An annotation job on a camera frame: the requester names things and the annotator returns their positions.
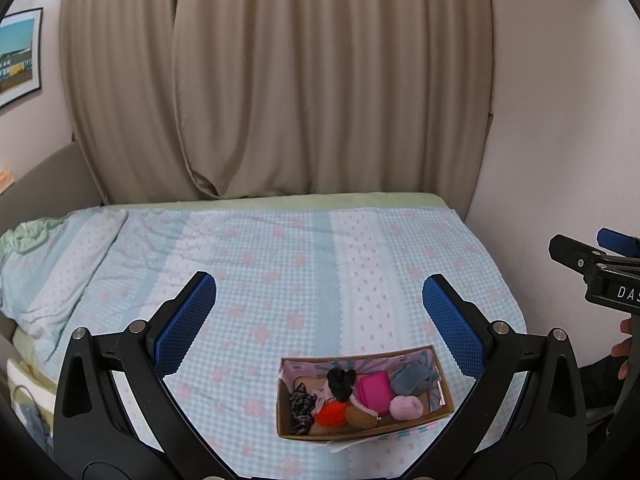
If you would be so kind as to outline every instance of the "gray headboard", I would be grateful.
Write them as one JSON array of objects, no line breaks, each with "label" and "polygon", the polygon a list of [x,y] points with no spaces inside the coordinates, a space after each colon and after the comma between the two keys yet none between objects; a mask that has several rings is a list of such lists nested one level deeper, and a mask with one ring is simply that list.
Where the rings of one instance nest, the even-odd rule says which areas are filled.
[{"label": "gray headboard", "polygon": [[[102,205],[102,199],[77,143],[72,142],[0,195],[0,235],[36,218],[59,218],[77,209]],[[15,325],[0,314],[0,335]]]}]

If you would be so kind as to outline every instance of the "black scrunchie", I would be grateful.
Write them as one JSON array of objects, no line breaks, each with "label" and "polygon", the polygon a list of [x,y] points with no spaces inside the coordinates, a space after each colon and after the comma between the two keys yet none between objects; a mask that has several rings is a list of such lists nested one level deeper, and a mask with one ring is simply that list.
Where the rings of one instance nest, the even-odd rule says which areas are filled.
[{"label": "black scrunchie", "polygon": [[305,385],[300,383],[290,394],[289,400],[291,402],[291,434],[308,434],[315,421],[311,412],[316,406],[316,396],[309,395]]},{"label": "black scrunchie", "polygon": [[353,391],[352,386],[356,382],[356,371],[331,368],[326,375],[326,380],[329,381],[329,389],[335,400],[347,402]]}]

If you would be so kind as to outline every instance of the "blue checkered blanket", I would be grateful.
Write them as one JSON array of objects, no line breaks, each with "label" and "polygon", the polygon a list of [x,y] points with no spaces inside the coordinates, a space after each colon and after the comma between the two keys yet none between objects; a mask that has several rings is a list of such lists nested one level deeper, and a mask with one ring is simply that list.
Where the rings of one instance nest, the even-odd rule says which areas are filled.
[{"label": "blue checkered blanket", "polygon": [[[286,356],[388,352],[433,344],[454,403],[460,373],[422,307],[443,274],[489,320],[526,327],[487,251],[449,209],[330,212],[91,209],[50,229],[0,268],[1,308],[36,342],[57,380],[72,330],[123,330],[149,319],[198,270],[218,285],[216,306],[166,384],[200,434],[241,476],[325,480],[401,474],[446,424],[347,449],[280,439],[276,380]],[[116,378],[140,438],[157,445],[123,377]],[[497,440],[522,378],[511,385],[483,446]]]}]

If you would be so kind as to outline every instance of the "magenta wallet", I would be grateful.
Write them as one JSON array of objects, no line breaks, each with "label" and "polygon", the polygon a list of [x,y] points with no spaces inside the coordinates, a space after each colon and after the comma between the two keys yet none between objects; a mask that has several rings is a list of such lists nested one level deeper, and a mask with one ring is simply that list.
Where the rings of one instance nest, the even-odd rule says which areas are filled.
[{"label": "magenta wallet", "polygon": [[391,399],[396,396],[391,389],[389,375],[386,372],[359,378],[355,385],[355,390],[358,400],[379,416],[389,413]]}]

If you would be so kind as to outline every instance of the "wall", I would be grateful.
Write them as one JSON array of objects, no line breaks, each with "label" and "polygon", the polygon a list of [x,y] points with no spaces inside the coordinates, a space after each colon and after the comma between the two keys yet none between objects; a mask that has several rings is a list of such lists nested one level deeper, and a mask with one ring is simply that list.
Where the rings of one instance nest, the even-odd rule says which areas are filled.
[{"label": "wall", "polygon": [[43,7],[40,43],[42,88],[0,108],[0,169],[20,178],[71,142],[71,123],[58,59],[60,0],[15,0],[9,13]]},{"label": "wall", "polygon": [[640,22],[627,0],[493,0],[494,122],[466,223],[530,332],[564,327],[580,364],[608,354],[626,317],[584,300],[551,261],[558,233],[596,245],[640,236]]}]

